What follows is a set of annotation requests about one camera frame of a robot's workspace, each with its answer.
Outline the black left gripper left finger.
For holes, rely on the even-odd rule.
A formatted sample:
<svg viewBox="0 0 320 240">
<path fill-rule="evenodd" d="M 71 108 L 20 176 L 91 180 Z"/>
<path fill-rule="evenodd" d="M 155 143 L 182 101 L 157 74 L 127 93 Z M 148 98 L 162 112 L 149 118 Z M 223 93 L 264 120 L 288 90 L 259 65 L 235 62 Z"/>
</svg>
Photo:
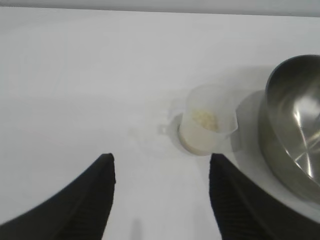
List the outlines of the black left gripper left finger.
<svg viewBox="0 0 320 240">
<path fill-rule="evenodd" d="M 2 240 L 100 240 L 113 206 L 115 158 L 98 157 L 65 188 L 0 226 Z"/>
</svg>

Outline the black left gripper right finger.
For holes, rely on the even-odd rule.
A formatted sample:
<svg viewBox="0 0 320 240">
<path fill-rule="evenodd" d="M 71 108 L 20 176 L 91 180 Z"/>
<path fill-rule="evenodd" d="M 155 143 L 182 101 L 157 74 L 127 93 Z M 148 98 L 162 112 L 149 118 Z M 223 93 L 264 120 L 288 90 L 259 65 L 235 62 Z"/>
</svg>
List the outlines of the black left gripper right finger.
<svg viewBox="0 0 320 240">
<path fill-rule="evenodd" d="M 209 198 L 224 240 L 318 240 L 320 225 L 273 198 L 223 154 L 213 153 Z"/>
</svg>

